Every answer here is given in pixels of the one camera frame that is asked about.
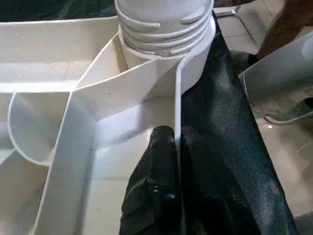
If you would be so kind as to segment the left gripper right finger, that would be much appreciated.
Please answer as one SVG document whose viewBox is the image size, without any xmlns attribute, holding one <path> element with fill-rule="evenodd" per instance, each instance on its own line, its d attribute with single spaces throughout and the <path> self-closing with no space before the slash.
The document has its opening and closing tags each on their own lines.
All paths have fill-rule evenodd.
<svg viewBox="0 0 313 235">
<path fill-rule="evenodd" d="M 219 165 L 207 147 L 187 137 L 181 139 L 180 169 L 189 235 L 220 235 L 220 193 L 214 185 Z"/>
</svg>

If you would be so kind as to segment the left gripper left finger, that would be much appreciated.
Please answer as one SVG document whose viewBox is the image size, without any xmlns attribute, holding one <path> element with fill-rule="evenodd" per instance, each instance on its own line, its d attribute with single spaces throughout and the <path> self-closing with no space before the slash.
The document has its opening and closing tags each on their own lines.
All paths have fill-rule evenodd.
<svg viewBox="0 0 313 235">
<path fill-rule="evenodd" d="M 169 126 L 158 126 L 129 178 L 119 234 L 178 235 L 181 207 L 174 132 Z"/>
</svg>

